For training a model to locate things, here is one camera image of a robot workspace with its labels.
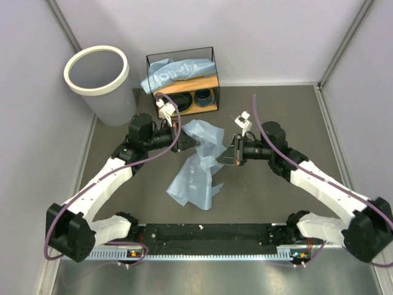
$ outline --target wooden board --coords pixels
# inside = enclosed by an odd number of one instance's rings
[[[217,107],[217,104],[210,104],[208,106],[202,107],[202,106],[198,106],[196,103],[192,103],[191,107],[185,111],[182,112],[182,115],[190,115],[190,114],[197,114],[199,112],[211,112],[211,111],[216,111],[219,108]]]
[[[177,81],[165,88],[162,88],[157,92],[162,92],[165,94],[172,94],[178,92],[190,92],[198,89],[205,89],[205,88],[214,88],[219,86],[219,79],[217,75],[210,76],[210,77],[198,77],[184,81]]]
[[[191,96],[192,96],[192,104],[191,107],[188,108],[188,110],[181,112],[181,115],[191,115],[191,114],[197,114],[199,112],[211,112],[211,111],[216,111],[219,108],[217,107],[217,102],[215,102],[214,104],[209,104],[208,106],[199,106],[195,103],[194,101],[194,95],[195,92],[192,91],[191,92]],[[211,95],[214,97],[214,99],[216,99],[216,96],[214,95],[213,90],[211,90]],[[177,114],[176,112],[173,113],[172,117],[176,117]]]

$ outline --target crumpled plastic bag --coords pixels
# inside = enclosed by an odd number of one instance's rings
[[[147,94],[156,92],[178,80],[207,77],[216,73],[216,64],[207,59],[173,61],[172,58],[152,63],[147,77],[141,82]]]
[[[222,184],[212,187],[212,176],[223,166],[216,158],[225,151],[222,144],[225,130],[203,120],[192,120],[183,130],[200,145],[196,154],[185,161],[166,192],[182,206],[190,202],[202,210],[209,210],[213,196],[222,187]]]

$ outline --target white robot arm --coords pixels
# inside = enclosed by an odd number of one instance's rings
[[[170,146],[178,132],[179,139],[172,147],[173,152],[180,152],[196,146],[198,143],[182,130],[178,130],[176,121],[172,122],[171,109],[165,111],[166,125],[157,129],[148,114],[137,114],[128,126],[128,134],[107,160],[101,171],[82,189],[85,193],[71,203],[61,215],[50,233],[49,246],[67,255],[76,262],[83,261],[90,251],[98,245],[119,238],[131,238],[133,227],[138,227],[138,220],[126,213],[94,221],[93,218],[104,203],[126,181],[128,181],[143,164],[122,168],[127,164],[136,163],[148,158],[148,152]],[[62,205],[54,203],[47,210],[46,233],[61,209],[73,198]]]
[[[217,161],[226,165],[242,166],[248,159],[267,160],[269,167],[275,174],[309,192],[339,217],[339,219],[326,218],[307,211],[300,211],[289,216],[287,232],[284,235],[290,235],[292,240],[297,240],[299,237],[319,238],[339,244],[364,262],[371,261],[393,241],[392,230],[382,217],[366,204],[334,188],[328,181],[347,189],[318,169],[307,156],[288,147],[286,133],[277,122],[266,122],[262,124],[262,127],[273,144],[300,168],[278,156],[262,136],[260,140],[257,140],[255,135],[253,139],[245,136],[244,127],[249,124],[248,116],[244,116],[244,113],[241,116],[243,120],[239,122],[239,117],[235,120],[242,128],[242,134],[233,135],[231,146]],[[325,181],[312,177],[301,168],[321,176]],[[380,209],[388,218],[393,219],[389,203],[381,197],[370,200],[363,195],[351,192]],[[275,244],[280,244],[281,238],[274,237],[274,233],[273,239],[275,239]]]

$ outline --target white cylindrical bin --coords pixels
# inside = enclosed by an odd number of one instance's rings
[[[75,54],[64,68],[64,79],[105,124],[118,126],[136,112],[129,72],[127,57],[120,49],[99,45]]]

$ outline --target white wall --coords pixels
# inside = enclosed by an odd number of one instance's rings
[[[392,11],[392,1],[375,1],[325,93],[356,189],[393,207]]]
[[[93,114],[62,70],[73,55],[43,0],[0,0],[0,293],[31,294],[45,212],[73,193]]]
[[[145,56],[214,46],[222,85],[317,82],[361,0],[57,0],[83,48],[120,47],[135,85]]]

